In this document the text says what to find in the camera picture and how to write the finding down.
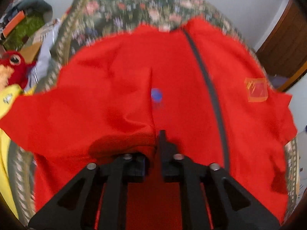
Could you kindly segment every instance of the yellow fabric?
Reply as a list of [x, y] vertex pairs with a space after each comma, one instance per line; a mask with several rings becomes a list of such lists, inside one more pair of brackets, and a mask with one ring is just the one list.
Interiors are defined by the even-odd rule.
[[[11, 85], [0, 91], [0, 117], [3, 117], [11, 108], [14, 100], [23, 93], [18, 85]], [[10, 146], [10, 138], [0, 129], [0, 192], [14, 215], [18, 218], [17, 209], [13, 200], [9, 183], [7, 158]]]
[[33, 87], [32, 87], [32, 88], [29, 90], [29, 91], [25, 92], [25, 94], [24, 94], [24, 95], [26, 95], [26, 96], [33, 95], [33, 94], [34, 94], [35, 89], [36, 89], [36, 85], [35, 85], [35, 86], [33, 86]]

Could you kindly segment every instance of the metal bolt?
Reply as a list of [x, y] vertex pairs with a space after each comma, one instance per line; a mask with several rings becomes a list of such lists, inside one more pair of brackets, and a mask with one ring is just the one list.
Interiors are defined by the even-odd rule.
[[175, 160], [183, 160], [183, 158], [185, 158], [185, 156], [182, 155], [182, 154], [180, 154], [180, 153], [178, 153], [178, 154], [175, 154], [175, 155], [173, 156], [173, 158], [174, 158]]
[[97, 165], [95, 163], [89, 163], [87, 166], [86, 166], [89, 170], [94, 170]]
[[132, 158], [132, 155], [131, 154], [125, 154], [124, 155], [124, 159], [125, 160], [130, 160]]
[[210, 164], [210, 169], [212, 170], [219, 170], [221, 167], [218, 163], [212, 163]]

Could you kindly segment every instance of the floral fabric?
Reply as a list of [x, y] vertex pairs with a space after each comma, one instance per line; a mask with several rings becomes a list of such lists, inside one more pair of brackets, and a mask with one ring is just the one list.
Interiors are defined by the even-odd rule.
[[[48, 91], [56, 85], [61, 67], [66, 65], [81, 47], [92, 44], [98, 38], [113, 33], [132, 31], [142, 23], [156, 26], [161, 31], [169, 31], [195, 16], [202, 16], [204, 20], [219, 27], [224, 34], [244, 43], [241, 34], [233, 24], [205, 0], [74, 0], [59, 30], [57, 41], [50, 50], [52, 59], [47, 76], [39, 82], [35, 92]], [[255, 53], [248, 47], [247, 49], [258, 62]], [[24, 181], [29, 182], [15, 186], [16, 191], [13, 194], [18, 196], [14, 197], [14, 200], [30, 201], [30, 198], [33, 199], [35, 163], [33, 156], [30, 158], [28, 152], [19, 149], [21, 148], [18, 147], [10, 152], [9, 165], [11, 170], [18, 174], [18, 177], [21, 176]], [[295, 141], [291, 144], [291, 148], [285, 147], [288, 162], [286, 181], [289, 192], [287, 216], [292, 212], [296, 200], [295, 186], [298, 180], [294, 172], [297, 167], [294, 154], [296, 150]], [[12, 175], [10, 182], [14, 183], [16, 179], [16, 175]], [[25, 201], [22, 203], [22, 209], [26, 209], [27, 214], [32, 216], [34, 214], [33, 205]], [[24, 217], [23, 222], [27, 223], [27, 221], [28, 218]]]

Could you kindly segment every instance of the red fabric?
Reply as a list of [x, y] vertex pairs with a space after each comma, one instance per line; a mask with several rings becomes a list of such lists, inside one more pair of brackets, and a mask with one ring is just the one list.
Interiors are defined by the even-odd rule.
[[[291, 96], [267, 87], [266, 100], [249, 102], [246, 79], [265, 77], [245, 47], [201, 19], [190, 20], [183, 27], [195, 42], [217, 92], [228, 139], [230, 174], [282, 222], [288, 199], [283, 146], [296, 135], [288, 109]], [[139, 73], [138, 78], [129, 74], [132, 71]], [[109, 89], [110, 76], [121, 77], [125, 85], [119, 82]], [[162, 93], [162, 101], [152, 110], [150, 85]], [[133, 90], [127, 88], [130, 86], [137, 87], [137, 96], [128, 92]], [[131, 110], [136, 117], [124, 120], [127, 127], [122, 126], [122, 116]], [[61, 70], [56, 89], [17, 98], [0, 120], [0, 127], [17, 144], [36, 153], [39, 209], [92, 158], [131, 150], [152, 157], [151, 113], [156, 132], [165, 129], [181, 153], [200, 164], [223, 165], [210, 96], [181, 30], [163, 33], [141, 27], [131, 35], [109, 37], [83, 48]], [[135, 138], [123, 141], [127, 128], [134, 133], [135, 122], [150, 139], [145, 138], [146, 143]], [[121, 149], [115, 149], [118, 142]], [[182, 228], [179, 187], [163, 183], [158, 155], [146, 181], [128, 187], [126, 227]]]

